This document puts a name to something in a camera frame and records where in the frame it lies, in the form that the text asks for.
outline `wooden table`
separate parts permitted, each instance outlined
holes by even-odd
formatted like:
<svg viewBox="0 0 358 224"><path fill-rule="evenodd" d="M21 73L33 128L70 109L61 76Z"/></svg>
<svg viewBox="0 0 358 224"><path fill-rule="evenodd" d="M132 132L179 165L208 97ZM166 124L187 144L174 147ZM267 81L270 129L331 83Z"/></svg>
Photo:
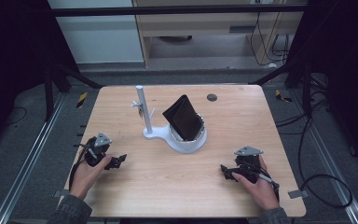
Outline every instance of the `wooden table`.
<svg viewBox="0 0 358 224"><path fill-rule="evenodd" d="M225 180L220 164L235 167L234 151L251 146L264 151L272 178L281 185L281 206L289 217L306 213L301 198L287 192L298 189L264 92L259 86L144 86L149 110L156 108L153 126L168 121L162 112L182 94L202 115L208 130L205 145L181 154L163 140L143 136L145 121L132 101L135 86L101 89L82 143L104 132L113 140L108 153L128 154L117 170L103 171L86 203L94 217L257 217L261 210L247 191ZM210 102L207 95L217 95Z"/></svg>

